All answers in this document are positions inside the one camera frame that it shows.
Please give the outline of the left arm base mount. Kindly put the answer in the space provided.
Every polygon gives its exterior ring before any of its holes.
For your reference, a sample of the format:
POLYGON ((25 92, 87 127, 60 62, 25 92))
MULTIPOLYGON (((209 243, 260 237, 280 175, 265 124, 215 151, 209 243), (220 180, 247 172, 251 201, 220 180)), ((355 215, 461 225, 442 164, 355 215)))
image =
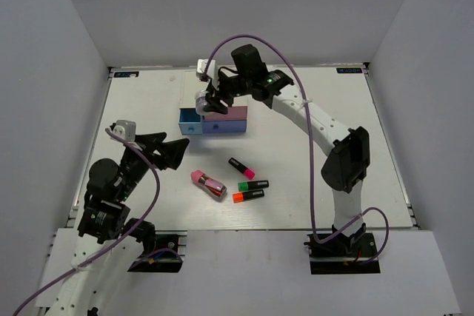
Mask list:
POLYGON ((144 252, 133 262, 128 272, 178 273, 184 263, 187 247, 185 231, 155 231, 144 252))

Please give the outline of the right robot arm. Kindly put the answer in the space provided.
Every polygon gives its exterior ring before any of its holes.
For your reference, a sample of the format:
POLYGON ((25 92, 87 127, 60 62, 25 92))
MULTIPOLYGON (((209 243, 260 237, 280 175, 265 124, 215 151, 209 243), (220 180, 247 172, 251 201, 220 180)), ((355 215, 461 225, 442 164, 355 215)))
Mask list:
POLYGON ((310 147, 319 147, 326 156, 321 176, 332 190, 334 203, 333 233, 316 240, 319 244, 334 243, 342 255, 353 255, 366 232, 361 191, 370 165, 368 131, 353 129, 327 114, 306 96, 295 75, 269 70, 253 45, 241 46, 231 56, 232 70, 217 67, 212 59, 198 60, 196 75, 207 88, 197 96, 197 112, 225 115, 235 98, 249 95, 306 133, 310 147))

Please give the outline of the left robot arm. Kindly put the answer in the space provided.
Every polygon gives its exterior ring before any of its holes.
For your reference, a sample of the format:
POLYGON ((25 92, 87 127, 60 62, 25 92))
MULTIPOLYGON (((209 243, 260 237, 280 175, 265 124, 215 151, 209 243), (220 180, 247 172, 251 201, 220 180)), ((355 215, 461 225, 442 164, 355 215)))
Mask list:
POLYGON ((127 199, 148 172, 178 169, 190 143, 167 141, 164 132, 128 135, 117 126, 106 132, 123 144, 123 154, 119 162, 102 158, 89 169, 71 269, 58 279, 61 287, 48 315, 103 314, 138 257, 156 249, 154 225, 130 218, 127 199))

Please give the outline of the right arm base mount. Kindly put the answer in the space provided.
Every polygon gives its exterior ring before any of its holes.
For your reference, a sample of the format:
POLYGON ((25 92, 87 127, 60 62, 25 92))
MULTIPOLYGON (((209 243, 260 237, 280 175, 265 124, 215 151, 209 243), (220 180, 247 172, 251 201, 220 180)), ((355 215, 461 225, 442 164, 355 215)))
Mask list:
POLYGON ((334 238, 327 243, 317 243, 313 234, 304 242, 309 252, 312 275, 365 275, 380 274, 375 238, 365 233, 352 249, 334 238))

